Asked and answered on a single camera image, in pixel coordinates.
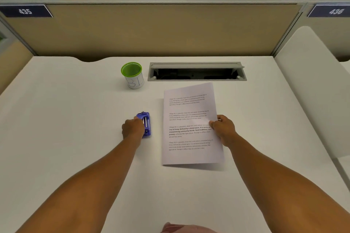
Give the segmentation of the person's left hand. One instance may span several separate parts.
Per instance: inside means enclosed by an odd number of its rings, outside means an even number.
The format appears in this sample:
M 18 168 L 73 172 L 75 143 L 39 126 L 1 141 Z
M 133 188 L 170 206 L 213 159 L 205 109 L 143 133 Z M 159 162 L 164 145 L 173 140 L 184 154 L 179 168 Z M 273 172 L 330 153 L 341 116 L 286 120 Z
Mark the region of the person's left hand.
M 123 139 L 135 139 L 141 141 L 145 128 L 143 124 L 136 124 L 133 119 L 128 119 L 122 125 Z

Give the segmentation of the person's right hand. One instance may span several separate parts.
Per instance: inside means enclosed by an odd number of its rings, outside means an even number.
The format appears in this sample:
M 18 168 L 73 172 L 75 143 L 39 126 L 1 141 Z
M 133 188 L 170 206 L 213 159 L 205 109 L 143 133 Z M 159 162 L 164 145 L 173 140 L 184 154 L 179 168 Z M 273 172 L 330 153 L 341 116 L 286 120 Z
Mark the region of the person's right hand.
M 221 140 L 223 146 L 232 147 L 238 136 L 234 123 L 225 115 L 217 115 L 217 120 L 221 121 L 220 125 L 212 129 Z

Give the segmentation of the blue hole punch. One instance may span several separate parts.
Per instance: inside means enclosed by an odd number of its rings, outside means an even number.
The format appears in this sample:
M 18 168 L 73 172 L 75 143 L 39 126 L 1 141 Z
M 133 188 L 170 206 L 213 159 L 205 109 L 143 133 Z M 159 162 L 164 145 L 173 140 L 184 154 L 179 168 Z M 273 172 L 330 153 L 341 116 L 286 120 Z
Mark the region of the blue hole punch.
M 151 136 L 151 124 L 150 124 L 150 114 L 149 112 L 142 111 L 136 115 L 144 124 L 144 134 L 142 138 L 148 138 Z

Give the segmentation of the printed white paper sheet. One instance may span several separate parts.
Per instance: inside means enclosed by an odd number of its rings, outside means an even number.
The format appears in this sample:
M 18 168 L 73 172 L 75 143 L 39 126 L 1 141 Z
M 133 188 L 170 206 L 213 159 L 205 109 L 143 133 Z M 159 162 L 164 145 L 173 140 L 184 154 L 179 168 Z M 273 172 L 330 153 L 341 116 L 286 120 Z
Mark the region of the printed white paper sheet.
M 163 116 L 162 165 L 224 162 L 212 82 L 165 90 Z

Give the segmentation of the person's right forearm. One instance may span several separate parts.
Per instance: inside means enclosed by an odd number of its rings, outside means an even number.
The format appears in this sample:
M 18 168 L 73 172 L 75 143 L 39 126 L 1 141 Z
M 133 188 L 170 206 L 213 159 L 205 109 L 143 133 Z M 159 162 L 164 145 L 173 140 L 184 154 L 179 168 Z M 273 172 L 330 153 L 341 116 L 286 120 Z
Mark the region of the person's right forearm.
M 316 184 L 238 134 L 221 140 L 272 233 L 350 233 L 350 213 Z

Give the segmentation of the person's left forearm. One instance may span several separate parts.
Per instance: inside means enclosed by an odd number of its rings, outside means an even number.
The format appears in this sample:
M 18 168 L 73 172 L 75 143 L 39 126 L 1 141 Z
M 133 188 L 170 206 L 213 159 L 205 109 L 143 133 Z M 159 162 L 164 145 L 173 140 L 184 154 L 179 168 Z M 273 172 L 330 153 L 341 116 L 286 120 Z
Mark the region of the person's left forearm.
M 59 186 L 15 233 L 101 233 L 143 134 L 124 134 L 107 155 Z

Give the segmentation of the green rimmed white cup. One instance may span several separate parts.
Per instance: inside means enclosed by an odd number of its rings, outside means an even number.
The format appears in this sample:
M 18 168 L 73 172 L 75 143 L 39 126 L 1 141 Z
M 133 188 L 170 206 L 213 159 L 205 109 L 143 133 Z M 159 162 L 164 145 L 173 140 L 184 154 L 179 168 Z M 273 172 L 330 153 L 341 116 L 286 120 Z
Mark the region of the green rimmed white cup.
M 142 66 L 137 62 L 125 63 L 121 67 L 121 73 L 125 77 L 130 89 L 140 89 L 145 84 Z

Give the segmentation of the beige desk partition panel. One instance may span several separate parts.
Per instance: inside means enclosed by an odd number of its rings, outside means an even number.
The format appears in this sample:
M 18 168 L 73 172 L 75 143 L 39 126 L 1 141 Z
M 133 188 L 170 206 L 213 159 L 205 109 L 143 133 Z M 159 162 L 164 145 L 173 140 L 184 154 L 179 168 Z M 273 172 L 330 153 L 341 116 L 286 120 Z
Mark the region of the beige desk partition panel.
M 270 56 L 302 8 L 277 0 L 85 0 L 44 4 L 52 18 L 7 18 L 36 56 Z

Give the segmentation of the white side desk divider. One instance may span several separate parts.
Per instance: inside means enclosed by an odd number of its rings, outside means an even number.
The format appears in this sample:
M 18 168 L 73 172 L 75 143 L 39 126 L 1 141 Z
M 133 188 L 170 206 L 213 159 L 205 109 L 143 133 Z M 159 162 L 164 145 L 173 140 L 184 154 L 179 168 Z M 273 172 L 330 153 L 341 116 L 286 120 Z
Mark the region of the white side desk divider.
M 307 26 L 274 59 L 330 157 L 350 156 L 350 73 Z

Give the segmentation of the person's pink clothing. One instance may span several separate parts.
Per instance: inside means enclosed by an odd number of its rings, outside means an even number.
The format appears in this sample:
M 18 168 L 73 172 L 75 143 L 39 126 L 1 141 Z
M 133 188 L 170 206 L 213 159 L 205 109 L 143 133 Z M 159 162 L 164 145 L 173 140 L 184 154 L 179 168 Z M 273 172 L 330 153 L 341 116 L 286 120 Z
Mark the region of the person's pink clothing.
M 198 225 L 180 225 L 167 222 L 160 233 L 218 233 L 207 227 Z

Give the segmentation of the beige side partition panel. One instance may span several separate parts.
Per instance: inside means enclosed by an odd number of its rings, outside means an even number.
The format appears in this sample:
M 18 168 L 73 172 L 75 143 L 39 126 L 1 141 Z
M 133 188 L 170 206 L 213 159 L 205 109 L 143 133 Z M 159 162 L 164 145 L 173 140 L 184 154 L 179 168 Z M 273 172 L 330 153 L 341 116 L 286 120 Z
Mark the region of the beige side partition panel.
M 33 56 L 36 53 L 0 16 L 0 95 Z

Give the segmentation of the dark blue number label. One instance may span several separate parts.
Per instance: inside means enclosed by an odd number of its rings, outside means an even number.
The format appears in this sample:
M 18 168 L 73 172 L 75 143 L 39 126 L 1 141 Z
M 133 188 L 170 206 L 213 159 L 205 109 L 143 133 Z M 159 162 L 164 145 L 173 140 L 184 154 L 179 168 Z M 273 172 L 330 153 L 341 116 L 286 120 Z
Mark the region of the dark blue number label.
M 52 18 L 44 4 L 0 5 L 0 12 L 7 18 Z
M 308 18 L 350 18 L 350 4 L 317 4 Z

